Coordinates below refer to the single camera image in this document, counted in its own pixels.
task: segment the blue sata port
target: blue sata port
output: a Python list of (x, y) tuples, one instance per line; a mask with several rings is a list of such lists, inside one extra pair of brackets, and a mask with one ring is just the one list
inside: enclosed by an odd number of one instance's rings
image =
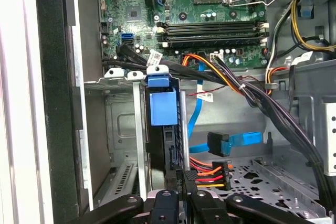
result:
[(134, 39), (134, 34), (121, 34), (121, 40)]

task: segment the motherboard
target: motherboard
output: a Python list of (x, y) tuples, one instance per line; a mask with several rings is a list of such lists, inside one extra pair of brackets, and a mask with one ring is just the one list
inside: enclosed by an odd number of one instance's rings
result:
[[(264, 68), (268, 24), (263, 4), (228, 0), (99, 0), (102, 56), (118, 58), (126, 44), (144, 58), (151, 50), (181, 63), (187, 53), (231, 68)], [(191, 61), (190, 67), (197, 67)]]

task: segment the cable tie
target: cable tie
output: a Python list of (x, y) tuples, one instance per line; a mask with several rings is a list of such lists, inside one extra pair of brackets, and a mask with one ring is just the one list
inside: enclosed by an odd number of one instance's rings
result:
[(243, 89), (245, 87), (246, 87), (245, 84), (242, 84), (242, 85), (240, 85), (240, 87), (238, 89), (241, 90), (241, 89)]

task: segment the green circuit board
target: green circuit board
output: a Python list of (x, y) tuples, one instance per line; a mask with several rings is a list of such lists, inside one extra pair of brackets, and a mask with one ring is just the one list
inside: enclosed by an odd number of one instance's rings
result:
[[(108, 44), (102, 44), (102, 52), (106, 57), (114, 57), (115, 47), (121, 43), (122, 33), (134, 34), (134, 45), (143, 46), (140, 54), (148, 58), (149, 50), (154, 49), (163, 54), (163, 58), (178, 63), (182, 62), (183, 53), (198, 51), (207, 55), (220, 49), (228, 48), (187, 48), (170, 49), (162, 48), (156, 36), (157, 21), (170, 24), (210, 23), (210, 22), (235, 22), (249, 20), (266, 20), (264, 5), (251, 5), (242, 7), (229, 7), (222, 0), (166, 0), (164, 4), (156, 4), (155, 8), (148, 8), (145, 0), (100, 0), (100, 22), (102, 30), (107, 33)], [(231, 68), (263, 68), (265, 49), (261, 46), (240, 46), (234, 48), (236, 53), (224, 54), (224, 61)]]

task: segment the white label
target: white label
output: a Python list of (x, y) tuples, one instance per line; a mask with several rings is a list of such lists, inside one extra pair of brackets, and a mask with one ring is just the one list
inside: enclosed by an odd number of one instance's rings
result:
[(214, 96), (212, 93), (201, 93), (201, 94), (197, 94), (196, 97), (203, 101), (214, 102)]
[(293, 60), (292, 62), (292, 66), (297, 65), (300, 62), (304, 62), (304, 61), (308, 61), (310, 60), (311, 55), (313, 54), (313, 51), (310, 52), (305, 52), (303, 55), (301, 55), (300, 57), (297, 57)]
[(147, 61), (147, 67), (159, 65), (161, 59), (162, 54), (152, 49)]

